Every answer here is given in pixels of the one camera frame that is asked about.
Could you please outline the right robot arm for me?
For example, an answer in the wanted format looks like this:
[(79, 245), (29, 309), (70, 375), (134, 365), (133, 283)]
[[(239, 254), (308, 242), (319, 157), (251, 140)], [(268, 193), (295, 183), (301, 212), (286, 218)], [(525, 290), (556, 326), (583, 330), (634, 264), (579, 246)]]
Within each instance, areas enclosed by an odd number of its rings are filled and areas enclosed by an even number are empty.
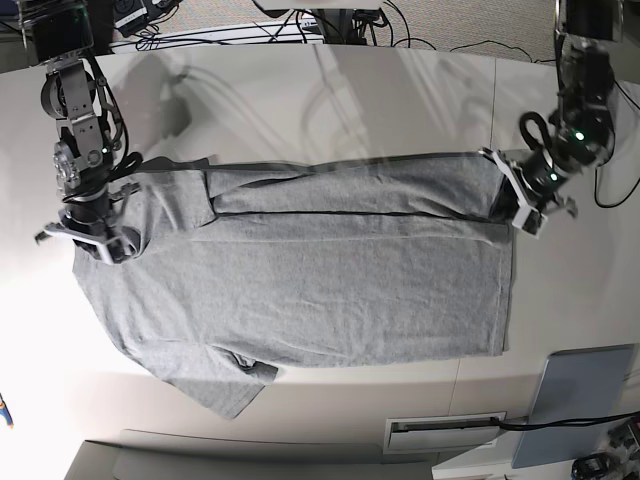
[(139, 186), (115, 193), (109, 186), (132, 174), (142, 157), (129, 149), (126, 123), (94, 55), (86, 4), (21, 1), (18, 15), (25, 48), (46, 68), (40, 102), (58, 134), (53, 164), (63, 208), (35, 240), (69, 239), (103, 263), (121, 263), (136, 254), (123, 217)]

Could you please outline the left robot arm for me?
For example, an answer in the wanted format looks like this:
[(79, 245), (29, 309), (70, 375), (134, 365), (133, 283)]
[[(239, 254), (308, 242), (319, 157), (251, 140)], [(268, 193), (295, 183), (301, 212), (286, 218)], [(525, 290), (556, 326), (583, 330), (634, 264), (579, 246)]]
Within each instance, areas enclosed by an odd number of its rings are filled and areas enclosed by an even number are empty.
[(560, 189), (583, 170), (606, 164), (616, 143), (609, 46), (622, 39), (623, 2), (559, 1), (554, 20), (556, 109), (548, 117), (534, 111), (520, 116), (526, 150), (481, 152), (503, 176), (491, 219), (532, 236), (551, 213), (577, 216), (575, 201)]

